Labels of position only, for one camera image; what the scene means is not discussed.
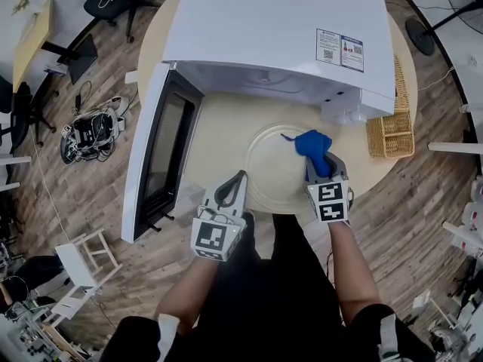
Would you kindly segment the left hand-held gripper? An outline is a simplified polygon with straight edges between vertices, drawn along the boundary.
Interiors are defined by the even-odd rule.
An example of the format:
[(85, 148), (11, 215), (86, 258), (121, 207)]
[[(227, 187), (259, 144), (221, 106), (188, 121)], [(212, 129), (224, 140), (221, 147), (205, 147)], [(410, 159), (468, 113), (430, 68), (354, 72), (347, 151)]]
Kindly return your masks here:
[(192, 220), (190, 247), (196, 256), (227, 262), (242, 239), (248, 175), (240, 170), (205, 192)]

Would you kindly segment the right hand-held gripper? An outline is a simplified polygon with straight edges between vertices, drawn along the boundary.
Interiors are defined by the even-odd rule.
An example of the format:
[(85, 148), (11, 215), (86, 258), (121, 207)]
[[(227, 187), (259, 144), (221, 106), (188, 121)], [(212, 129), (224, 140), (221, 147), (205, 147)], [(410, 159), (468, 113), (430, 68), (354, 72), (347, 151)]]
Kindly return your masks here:
[(329, 180), (319, 179), (312, 160), (306, 158), (306, 192), (319, 222), (347, 222), (354, 200), (349, 186), (345, 163), (335, 154), (327, 152), (325, 162), (329, 166)]

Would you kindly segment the blue cloth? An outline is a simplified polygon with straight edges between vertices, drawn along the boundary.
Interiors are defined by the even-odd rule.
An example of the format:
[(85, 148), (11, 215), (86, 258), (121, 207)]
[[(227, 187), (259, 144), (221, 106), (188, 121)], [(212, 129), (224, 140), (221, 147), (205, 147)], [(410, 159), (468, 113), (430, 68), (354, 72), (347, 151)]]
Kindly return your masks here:
[(299, 155), (308, 158), (320, 177), (331, 175), (331, 167), (325, 160), (325, 155), (332, 145), (332, 139), (317, 130), (307, 131), (297, 137), (288, 137), (281, 134), (287, 141), (294, 142), (295, 149)]

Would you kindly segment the clear glass microwave turntable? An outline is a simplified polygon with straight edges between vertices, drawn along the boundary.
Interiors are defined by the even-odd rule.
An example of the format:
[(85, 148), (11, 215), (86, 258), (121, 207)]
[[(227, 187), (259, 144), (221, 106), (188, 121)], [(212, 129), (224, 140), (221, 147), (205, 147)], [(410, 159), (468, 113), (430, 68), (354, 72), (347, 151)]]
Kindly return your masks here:
[(288, 140), (307, 131), (304, 124), (277, 123), (252, 139), (245, 159), (248, 208), (266, 213), (313, 213), (306, 192), (306, 158)]

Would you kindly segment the person's right forearm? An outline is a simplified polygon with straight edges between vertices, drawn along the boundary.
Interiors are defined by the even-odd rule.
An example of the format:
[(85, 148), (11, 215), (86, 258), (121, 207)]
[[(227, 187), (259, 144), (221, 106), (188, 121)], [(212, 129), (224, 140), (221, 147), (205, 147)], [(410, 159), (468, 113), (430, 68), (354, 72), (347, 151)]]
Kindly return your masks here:
[(380, 294), (352, 229), (345, 222), (328, 224), (334, 262), (334, 283), (345, 324), (369, 305), (379, 304)]

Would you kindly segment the person's left forearm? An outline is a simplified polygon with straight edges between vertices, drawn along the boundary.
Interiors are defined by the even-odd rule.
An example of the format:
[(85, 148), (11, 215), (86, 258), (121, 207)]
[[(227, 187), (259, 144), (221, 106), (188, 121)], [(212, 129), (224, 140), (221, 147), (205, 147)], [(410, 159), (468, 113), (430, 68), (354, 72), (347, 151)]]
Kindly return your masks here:
[(154, 318), (158, 319), (160, 314), (178, 318), (177, 332), (189, 332), (207, 299), (219, 265), (212, 259), (194, 258), (182, 277), (163, 295)]

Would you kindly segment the white microwave oven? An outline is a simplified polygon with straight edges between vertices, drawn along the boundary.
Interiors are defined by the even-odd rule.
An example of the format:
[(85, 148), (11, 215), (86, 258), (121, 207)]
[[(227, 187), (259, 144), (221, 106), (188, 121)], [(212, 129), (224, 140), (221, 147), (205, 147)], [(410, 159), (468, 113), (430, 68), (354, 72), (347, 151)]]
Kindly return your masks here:
[(384, 0), (167, 0), (125, 186), (132, 243), (174, 209), (180, 180), (202, 188), (245, 170), (252, 139), (277, 123), (332, 139), (363, 195), (389, 172), (365, 124), (395, 110)]

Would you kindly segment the wicker desk organizer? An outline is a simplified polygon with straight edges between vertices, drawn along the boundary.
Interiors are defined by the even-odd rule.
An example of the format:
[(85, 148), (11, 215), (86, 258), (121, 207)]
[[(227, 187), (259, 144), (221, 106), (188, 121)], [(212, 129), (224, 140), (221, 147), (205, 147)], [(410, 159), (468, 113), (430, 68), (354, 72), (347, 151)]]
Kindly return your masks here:
[(414, 154), (410, 102), (401, 62), (395, 60), (395, 113), (366, 123), (368, 151), (372, 158), (400, 159)]

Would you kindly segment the person's black clothing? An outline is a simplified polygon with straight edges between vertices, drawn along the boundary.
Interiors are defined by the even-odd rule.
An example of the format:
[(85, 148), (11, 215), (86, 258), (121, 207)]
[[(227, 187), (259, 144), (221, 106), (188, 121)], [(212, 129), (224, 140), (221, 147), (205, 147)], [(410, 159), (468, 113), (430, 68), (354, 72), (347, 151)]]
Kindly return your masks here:
[(217, 274), (193, 328), (180, 320), (123, 318), (99, 362), (435, 362), (388, 305), (345, 324), (335, 290), (293, 215), (274, 215), (272, 255), (262, 259), (254, 216)]

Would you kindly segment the black floor fan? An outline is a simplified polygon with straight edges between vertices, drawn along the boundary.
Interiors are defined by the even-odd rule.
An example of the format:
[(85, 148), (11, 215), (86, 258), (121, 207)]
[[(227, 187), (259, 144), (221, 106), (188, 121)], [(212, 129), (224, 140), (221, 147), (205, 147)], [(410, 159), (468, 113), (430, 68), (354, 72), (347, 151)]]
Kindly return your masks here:
[(435, 31), (453, 19), (460, 19), (470, 29), (483, 35), (483, 0), (448, 0), (452, 13), (435, 24), (426, 27), (416, 19), (407, 19), (405, 29), (416, 49), (426, 56), (435, 52)]

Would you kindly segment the white wooden chair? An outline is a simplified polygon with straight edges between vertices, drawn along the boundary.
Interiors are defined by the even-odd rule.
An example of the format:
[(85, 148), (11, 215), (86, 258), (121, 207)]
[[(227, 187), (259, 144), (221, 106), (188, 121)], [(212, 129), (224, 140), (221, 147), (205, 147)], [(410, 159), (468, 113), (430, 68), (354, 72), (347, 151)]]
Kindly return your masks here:
[(55, 247), (55, 250), (73, 287), (56, 303), (45, 320), (53, 328), (66, 319), (71, 320), (122, 269), (102, 229), (89, 235), (79, 235), (69, 243)]

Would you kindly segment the wooden table with black leg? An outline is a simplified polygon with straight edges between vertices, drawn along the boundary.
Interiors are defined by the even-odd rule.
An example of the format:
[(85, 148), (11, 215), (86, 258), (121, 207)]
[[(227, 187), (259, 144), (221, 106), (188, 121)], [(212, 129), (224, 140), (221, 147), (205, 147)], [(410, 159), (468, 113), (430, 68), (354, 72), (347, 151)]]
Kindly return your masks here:
[(14, 55), (13, 89), (16, 93), (24, 81), (35, 55), (47, 51), (60, 57), (60, 63), (67, 66), (71, 81), (75, 84), (97, 59), (97, 49), (91, 34), (84, 37), (73, 50), (48, 41), (51, 34), (54, 0), (46, 0), (42, 10), (35, 15), (31, 29), (17, 44)]

